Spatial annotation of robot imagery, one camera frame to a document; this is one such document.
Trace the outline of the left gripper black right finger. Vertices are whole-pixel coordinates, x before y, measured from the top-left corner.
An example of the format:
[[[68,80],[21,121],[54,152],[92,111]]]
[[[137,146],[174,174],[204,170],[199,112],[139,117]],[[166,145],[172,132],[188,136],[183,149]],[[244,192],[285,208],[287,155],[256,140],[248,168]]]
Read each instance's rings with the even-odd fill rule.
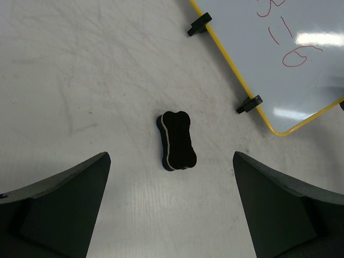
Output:
[[[257,257],[343,257],[343,195],[242,153],[233,168]]]

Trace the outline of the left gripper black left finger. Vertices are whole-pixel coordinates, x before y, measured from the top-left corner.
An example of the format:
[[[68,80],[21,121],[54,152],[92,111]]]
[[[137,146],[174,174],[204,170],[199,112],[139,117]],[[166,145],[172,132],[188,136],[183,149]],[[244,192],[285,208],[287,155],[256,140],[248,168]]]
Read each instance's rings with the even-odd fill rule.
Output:
[[[110,165],[102,152],[1,194],[1,257],[86,257]]]

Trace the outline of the black bone shaped eraser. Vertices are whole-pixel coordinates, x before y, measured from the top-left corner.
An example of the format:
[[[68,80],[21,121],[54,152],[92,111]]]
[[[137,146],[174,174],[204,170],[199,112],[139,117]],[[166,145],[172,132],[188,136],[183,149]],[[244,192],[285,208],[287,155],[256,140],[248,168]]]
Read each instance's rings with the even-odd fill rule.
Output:
[[[167,171],[192,168],[197,163],[190,136],[190,116],[167,111],[156,119],[162,140],[162,165]]]

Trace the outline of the yellow framed whiteboard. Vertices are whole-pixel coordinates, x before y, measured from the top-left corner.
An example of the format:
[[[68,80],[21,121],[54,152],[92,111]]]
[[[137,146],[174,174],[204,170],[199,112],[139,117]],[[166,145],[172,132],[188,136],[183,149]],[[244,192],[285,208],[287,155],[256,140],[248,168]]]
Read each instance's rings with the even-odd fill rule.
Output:
[[[191,4],[275,135],[343,101],[343,1]]]

